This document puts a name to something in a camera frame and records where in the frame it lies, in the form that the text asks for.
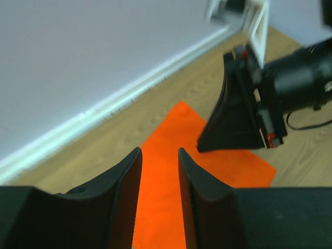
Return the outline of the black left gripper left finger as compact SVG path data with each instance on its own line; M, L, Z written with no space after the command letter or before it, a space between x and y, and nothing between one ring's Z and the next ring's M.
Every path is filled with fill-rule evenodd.
M143 155L66 193L1 187L1 248L131 248Z

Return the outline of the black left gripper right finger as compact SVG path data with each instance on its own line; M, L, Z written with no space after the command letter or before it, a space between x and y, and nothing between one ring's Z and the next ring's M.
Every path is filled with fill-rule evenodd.
M331 248L331 188L233 188L183 148L178 174L187 248Z

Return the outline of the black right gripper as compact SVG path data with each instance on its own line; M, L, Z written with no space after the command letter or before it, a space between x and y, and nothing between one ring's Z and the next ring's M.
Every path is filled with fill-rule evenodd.
M225 149L276 148L287 135L272 77L250 45L223 56L218 101L197 142L205 153Z

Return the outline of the orange t shirt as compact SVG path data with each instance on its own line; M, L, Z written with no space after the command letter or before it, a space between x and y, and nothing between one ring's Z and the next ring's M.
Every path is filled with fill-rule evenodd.
M135 220L134 248L185 248L178 177L179 148L232 187L268 187L275 168L248 150L201 154L196 143L205 121L178 102L142 145L143 166Z

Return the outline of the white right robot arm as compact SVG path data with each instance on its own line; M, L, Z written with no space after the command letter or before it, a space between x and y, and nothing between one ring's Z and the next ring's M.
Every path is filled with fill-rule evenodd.
M331 40L259 68L249 45L224 54L219 99L197 150L275 148L283 144L292 112L331 101Z

